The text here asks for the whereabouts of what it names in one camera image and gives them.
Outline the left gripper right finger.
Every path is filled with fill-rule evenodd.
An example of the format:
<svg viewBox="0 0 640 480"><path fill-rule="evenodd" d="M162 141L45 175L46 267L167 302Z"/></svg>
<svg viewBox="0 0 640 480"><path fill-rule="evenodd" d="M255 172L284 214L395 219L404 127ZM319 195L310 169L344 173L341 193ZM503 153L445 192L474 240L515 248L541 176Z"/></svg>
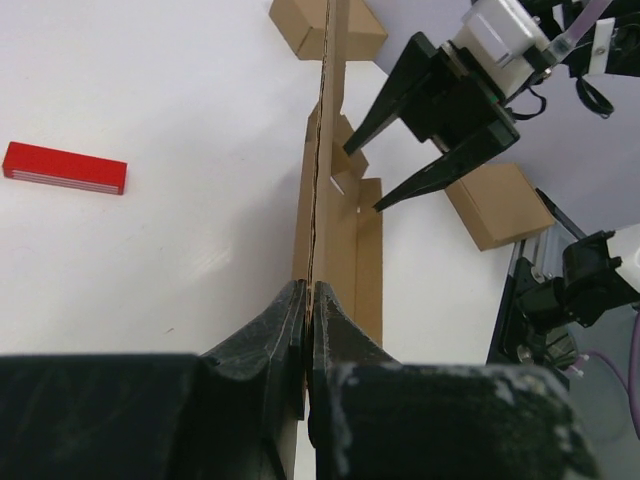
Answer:
<svg viewBox="0 0 640 480"><path fill-rule="evenodd" d="M316 283L309 437L320 479L596 479L567 390L518 365L402 364Z"/></svg>

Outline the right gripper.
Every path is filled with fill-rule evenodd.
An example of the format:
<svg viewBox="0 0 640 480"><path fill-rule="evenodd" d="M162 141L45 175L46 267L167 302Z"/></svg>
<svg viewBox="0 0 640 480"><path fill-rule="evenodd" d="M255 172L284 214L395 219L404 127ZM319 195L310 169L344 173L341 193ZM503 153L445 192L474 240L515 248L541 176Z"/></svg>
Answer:
<svg viewBox="0 0 640 480"><path fill-rule="evenodd" d="M450 150L381 198L381 212L446 189L519 139L504 95L471 56L446 42L438 49L423 32L410 37L360 126L344 144L351 156L397 118L421 142Z"/></svg>

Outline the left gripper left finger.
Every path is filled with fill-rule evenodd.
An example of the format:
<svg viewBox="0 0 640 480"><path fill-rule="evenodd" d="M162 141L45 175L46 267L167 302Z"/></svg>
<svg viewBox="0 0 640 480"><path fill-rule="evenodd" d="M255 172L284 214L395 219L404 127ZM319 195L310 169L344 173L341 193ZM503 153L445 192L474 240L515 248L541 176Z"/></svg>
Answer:
<svg viewBox="0 0 640 480"><path fill-rule="evenodd" d="M289 479L307 286L202 355L1 360L5 479Z"/></svg>

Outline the red rectangular block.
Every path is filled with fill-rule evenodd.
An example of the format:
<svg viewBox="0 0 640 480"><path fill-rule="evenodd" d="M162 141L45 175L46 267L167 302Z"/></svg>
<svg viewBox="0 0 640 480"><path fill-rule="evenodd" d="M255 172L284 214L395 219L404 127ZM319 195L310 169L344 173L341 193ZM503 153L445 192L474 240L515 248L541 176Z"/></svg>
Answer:
<svg viewBox="0 0 640 480"><path fill-rule="evenodd" d="M2 164L6 178L123 195L125 162L10 142Z"/></svg>

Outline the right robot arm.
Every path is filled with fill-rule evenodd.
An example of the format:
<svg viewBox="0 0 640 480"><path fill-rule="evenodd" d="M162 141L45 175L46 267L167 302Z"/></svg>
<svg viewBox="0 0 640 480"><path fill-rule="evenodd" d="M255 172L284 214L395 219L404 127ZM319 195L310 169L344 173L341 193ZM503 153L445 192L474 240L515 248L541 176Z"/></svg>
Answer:
<svg viewBox="0 0 640 480"><path fill-rule="evenodd" d="M639 5L635 1L563 1L555 19L550 1L475 1L457 35L441 46L422 33L408 41L370 111L346 142L355 154L395 120L440 157L376 203L446 189L477 172L519 140L523 115L511 103L565 65L580 100L601 117L609 102L587 82L606 73L639 73ZM562 273L516 290L497 331L500 356L512 362L566 367L551 354L550 334L575 322L593 325L604 312L639 299L609 251L610 234L597 232L568 246Z"/></svg>

